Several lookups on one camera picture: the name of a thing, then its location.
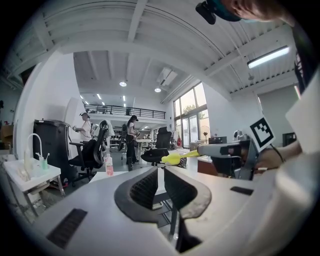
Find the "fluorescent light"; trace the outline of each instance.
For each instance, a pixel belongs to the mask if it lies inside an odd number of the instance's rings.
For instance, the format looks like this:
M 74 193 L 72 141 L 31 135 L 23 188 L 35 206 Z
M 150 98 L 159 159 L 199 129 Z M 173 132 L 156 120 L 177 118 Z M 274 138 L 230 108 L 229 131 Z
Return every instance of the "fluorescent light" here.
M 289 50 L 290 48 L 288 46 L 281 47 L 279 49 L 268 52 L 267 54 L 264 54 L 258 58 L 255 58 L 254 60 L 249 61 L 247 65 L 249 69 L 252 69 L 262 63 L 268 62 L 274 58 L 287 54 Z
M 295 85 L 294 89 L 295 89 L 296 95 L 298 96 L 298 99 L 300 100 L 301 99 L 301 95 L 300 95 L 300 91 L 299 91 L 298 86 Z

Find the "yellow object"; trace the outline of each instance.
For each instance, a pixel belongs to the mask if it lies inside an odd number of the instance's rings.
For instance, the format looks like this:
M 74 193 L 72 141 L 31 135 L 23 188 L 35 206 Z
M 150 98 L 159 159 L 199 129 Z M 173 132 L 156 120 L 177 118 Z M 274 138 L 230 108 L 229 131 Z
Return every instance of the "yellow object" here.
M 178 165 L 180 163 L 180 159 L 181 158 L 196 158 L 196 157 L 199 157 L 199 153 L 197 150 L 194 150 L 194 151 L 190 151 L 186 154 L 178 154 L 178 153 L 172 153 L 172 154 L 169 154 L 167 156 L 163 156 L 161 158 L 161 161 L 163 163 L 169 163 L 171 165 Z

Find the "railing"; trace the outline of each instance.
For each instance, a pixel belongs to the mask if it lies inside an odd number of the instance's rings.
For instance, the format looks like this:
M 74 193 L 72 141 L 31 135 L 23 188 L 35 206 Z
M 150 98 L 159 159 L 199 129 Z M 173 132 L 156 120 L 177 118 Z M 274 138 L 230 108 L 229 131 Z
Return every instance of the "railing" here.
M 111 115 L 124 115 L 142 118 L 158 118 L 166 119 L 166 112 L 136 108 L 136 107 L 124 107 L 124 106 L 114 106 L 114 105 L 85 105 L 85 111 L 91 114 L 111 114 Z

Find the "air conditioner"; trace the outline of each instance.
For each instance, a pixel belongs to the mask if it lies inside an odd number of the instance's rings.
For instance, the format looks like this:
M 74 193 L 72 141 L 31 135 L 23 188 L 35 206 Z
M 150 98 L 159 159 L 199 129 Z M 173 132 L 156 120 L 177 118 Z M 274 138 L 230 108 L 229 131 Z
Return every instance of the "air conditioner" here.
M 162 86 L 168 86 L 176 76 L 176 72 L 170 68 L 164 67 L 156 81 Z

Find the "spray bottle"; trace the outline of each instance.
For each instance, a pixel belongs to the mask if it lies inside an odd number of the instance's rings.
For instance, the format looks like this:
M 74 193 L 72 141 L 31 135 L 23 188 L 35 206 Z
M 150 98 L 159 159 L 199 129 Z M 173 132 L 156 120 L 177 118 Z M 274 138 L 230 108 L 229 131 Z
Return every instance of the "spray bottle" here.
M 112 164 L 112 157 L 110 154 L 106 154 L 106 157 L 104 158 L 104 164 L 105 164 L 105 172 L 108 176 L 114 175 L 114 167 Z

